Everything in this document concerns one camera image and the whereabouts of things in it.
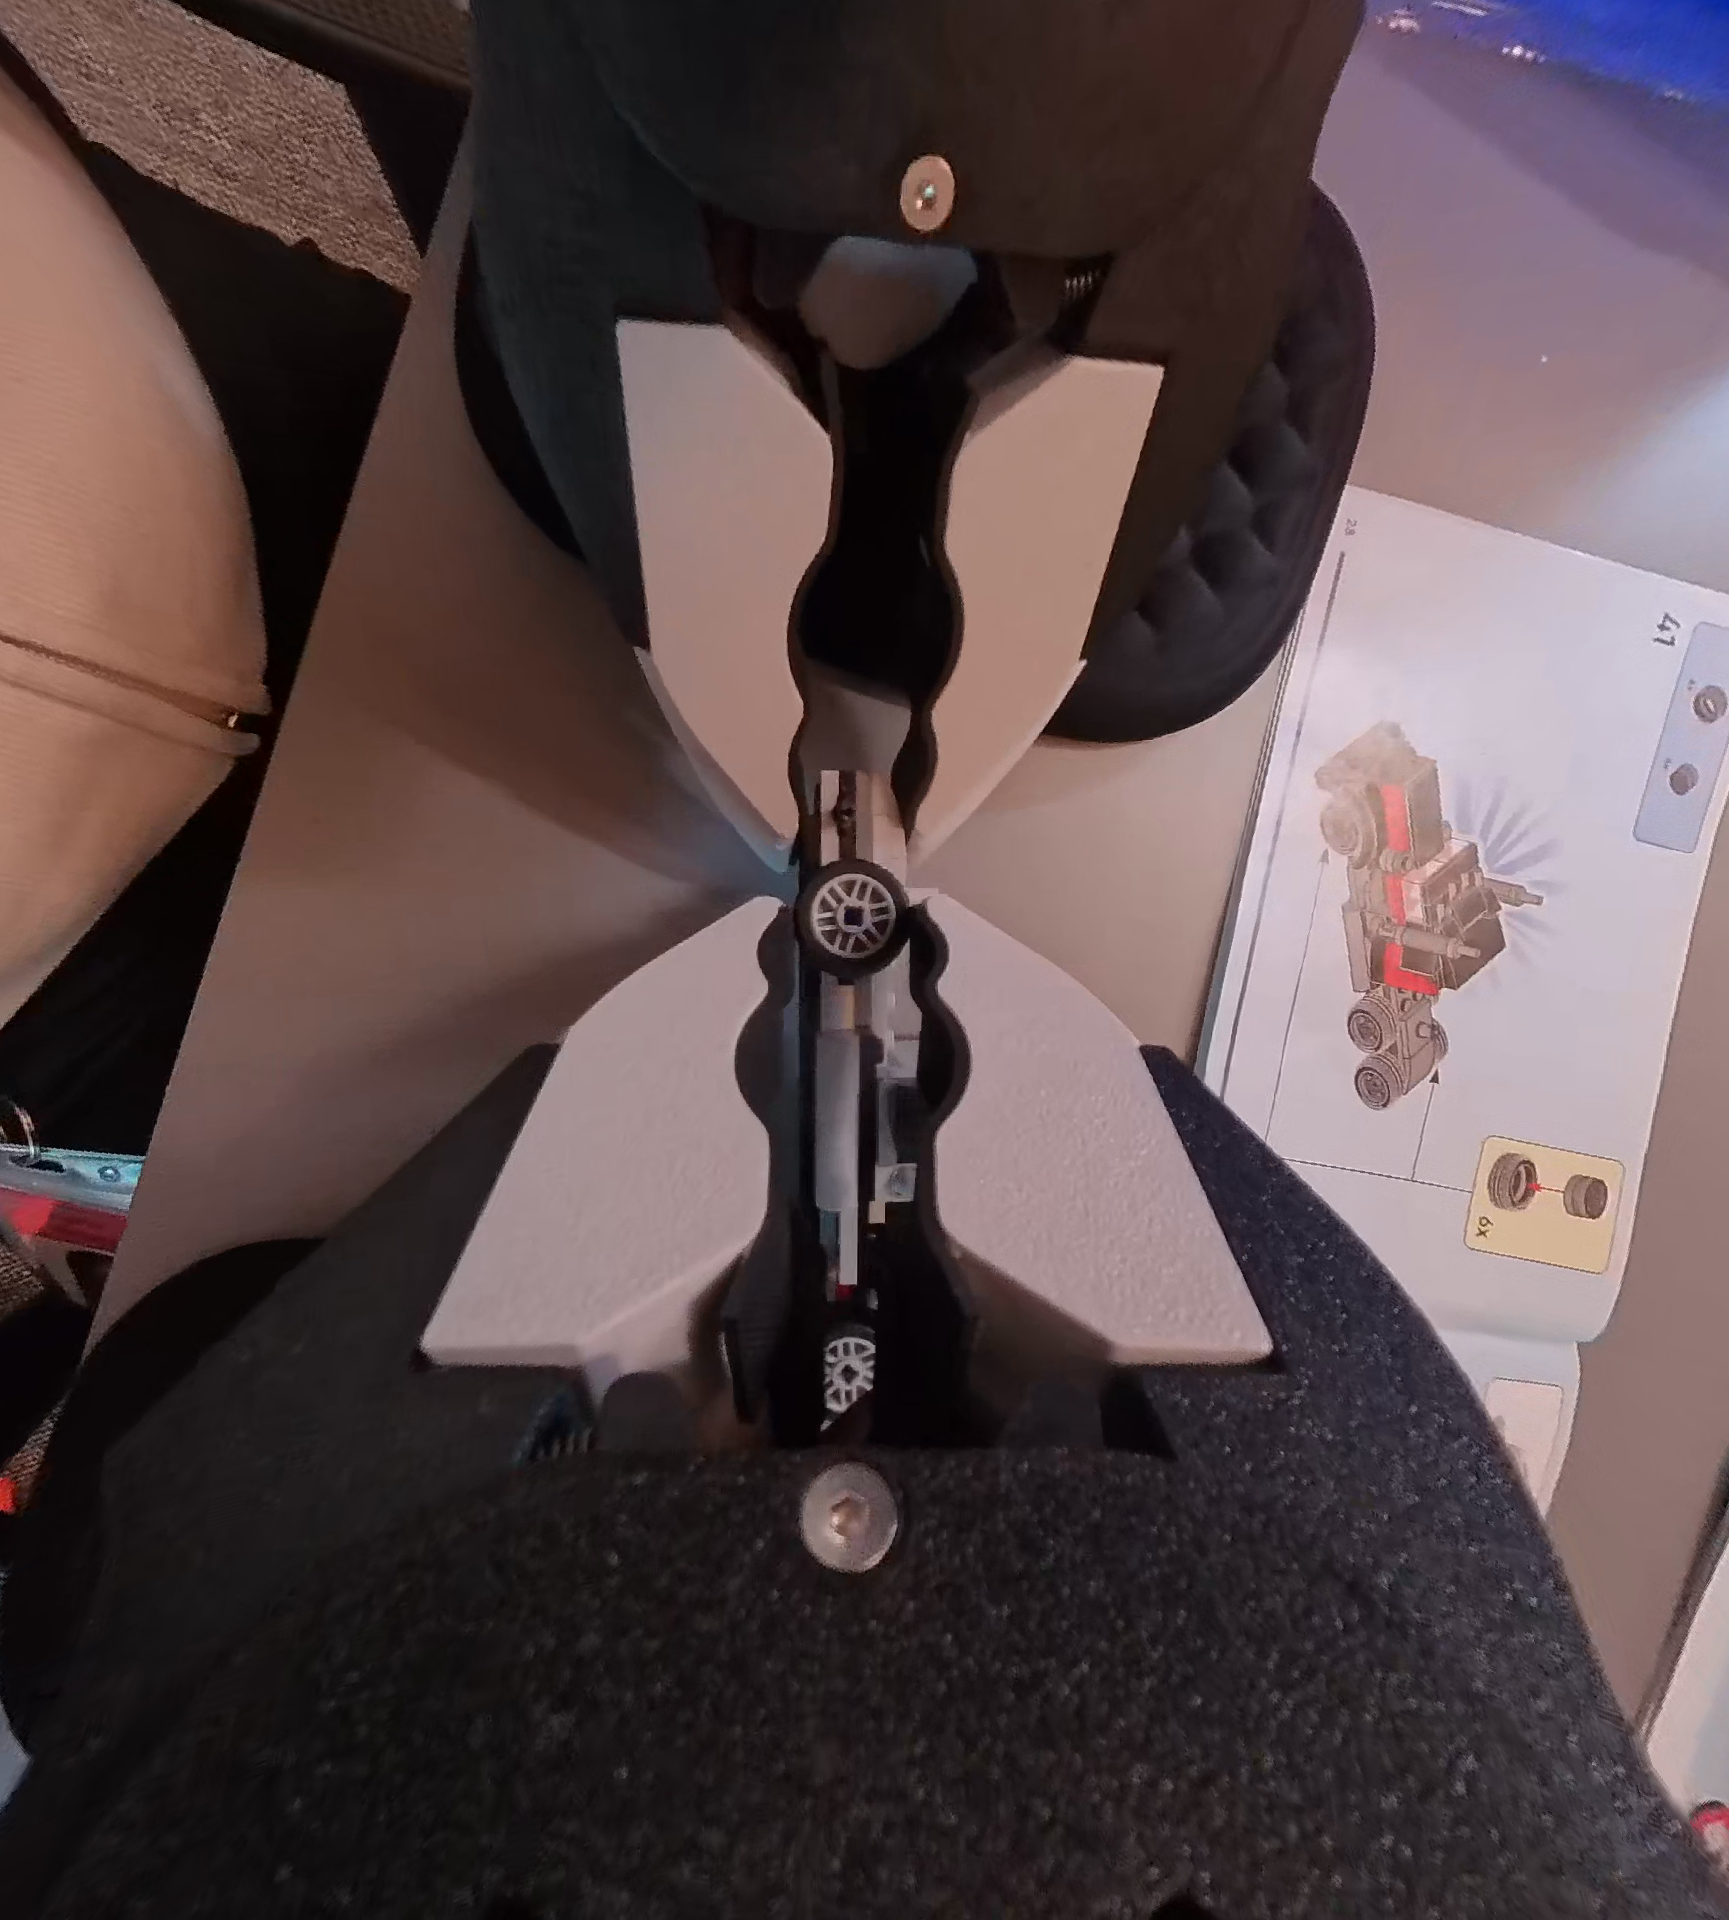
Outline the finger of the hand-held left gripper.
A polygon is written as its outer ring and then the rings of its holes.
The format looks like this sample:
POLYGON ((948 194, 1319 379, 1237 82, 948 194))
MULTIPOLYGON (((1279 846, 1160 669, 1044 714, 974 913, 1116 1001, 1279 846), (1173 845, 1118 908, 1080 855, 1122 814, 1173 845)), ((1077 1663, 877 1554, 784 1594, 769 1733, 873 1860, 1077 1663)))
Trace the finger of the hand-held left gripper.
POLYGON ((746 326, 620 319, 641 669, 709 801, 791 850, 805 702, 793 618, 828 540, 828 432, 746 326))
POLYGON ((1164 368, 1020 345, 972 374, 945 486, 950 664, 908 845, 937 850, 1040 738, 1085 663, 1164 368))

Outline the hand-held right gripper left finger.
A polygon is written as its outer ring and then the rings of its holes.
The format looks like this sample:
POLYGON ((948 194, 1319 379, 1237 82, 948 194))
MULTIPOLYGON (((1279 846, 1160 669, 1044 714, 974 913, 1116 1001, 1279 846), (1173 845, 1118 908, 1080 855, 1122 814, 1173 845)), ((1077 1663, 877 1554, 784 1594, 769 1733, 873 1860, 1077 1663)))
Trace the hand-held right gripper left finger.
POLYGON ((630 973, 544 1073, 429 1319, 438 1366, 544 1366, 592 1402, 673 1380, 709 1445, 764 1431, 793 1302, 793 916, 757 896, 630 973))

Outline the large blue plastic bin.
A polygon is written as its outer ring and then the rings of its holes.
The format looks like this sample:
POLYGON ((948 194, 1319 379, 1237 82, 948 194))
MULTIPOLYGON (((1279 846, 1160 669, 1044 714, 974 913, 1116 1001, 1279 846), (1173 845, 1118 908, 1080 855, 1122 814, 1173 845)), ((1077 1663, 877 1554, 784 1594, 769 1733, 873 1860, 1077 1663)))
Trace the large blue plastic bin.
POLYGON ((1434 34, 1657 94, 1729 103, 1729 2, 1370 4, 1389 34, 1434 34))

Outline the person's white-clad torso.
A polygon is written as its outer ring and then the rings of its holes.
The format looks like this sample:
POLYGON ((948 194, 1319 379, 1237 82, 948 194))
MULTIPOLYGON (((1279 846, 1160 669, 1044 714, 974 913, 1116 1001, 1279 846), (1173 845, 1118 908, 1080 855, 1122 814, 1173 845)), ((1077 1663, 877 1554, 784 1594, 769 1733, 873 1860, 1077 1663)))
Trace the person's white-clad torso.
POLYGON ((254 749, 264 663, 203 379, 0 69, 0 1030, 254 749))

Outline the open lego instruction booklet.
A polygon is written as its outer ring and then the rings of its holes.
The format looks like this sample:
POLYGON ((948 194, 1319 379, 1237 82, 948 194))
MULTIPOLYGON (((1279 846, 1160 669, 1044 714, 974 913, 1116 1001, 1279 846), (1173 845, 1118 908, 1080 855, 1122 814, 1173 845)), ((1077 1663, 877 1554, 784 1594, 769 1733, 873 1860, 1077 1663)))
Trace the open lego instruction booklet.
POLYGON ((1729 802, 1729 595, 1350 488, 1198 1073, 1551 1505, 1729 802))

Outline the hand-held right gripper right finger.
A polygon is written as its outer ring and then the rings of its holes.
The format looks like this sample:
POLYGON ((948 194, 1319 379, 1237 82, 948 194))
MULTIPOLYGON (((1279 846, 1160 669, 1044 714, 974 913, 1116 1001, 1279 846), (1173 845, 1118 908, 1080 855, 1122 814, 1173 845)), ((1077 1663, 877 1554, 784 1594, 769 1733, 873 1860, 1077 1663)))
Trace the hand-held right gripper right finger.
POLYGON ((990 1443, 1039 1389, 1234 1370, 1274 1343, 1128 1027, 955 901, 910 931, 910 1443, 990 1443))

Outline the red black lego vehicle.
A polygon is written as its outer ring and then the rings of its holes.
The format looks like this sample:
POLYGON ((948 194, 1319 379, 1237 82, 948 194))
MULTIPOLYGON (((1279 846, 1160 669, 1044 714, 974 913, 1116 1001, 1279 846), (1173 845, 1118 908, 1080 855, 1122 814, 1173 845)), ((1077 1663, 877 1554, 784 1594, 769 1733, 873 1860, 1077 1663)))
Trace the red black lego vehicle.
POLYGON ((907 938, 878 973, 828 977, 796 961, 796 1103, 800 1204, 809 1233, 805 1339, 811 1404, 817 1340, 839 1317, 873 1322, 882 1309, 929 1178, 933 1105, 924 1095, 924 1010, 913 959, 915 902, 907 833, 889 777, 827 768, 812 777, 799 845, 805 880, 835 860, 862 858, 899 879, 908 899, 907 938))

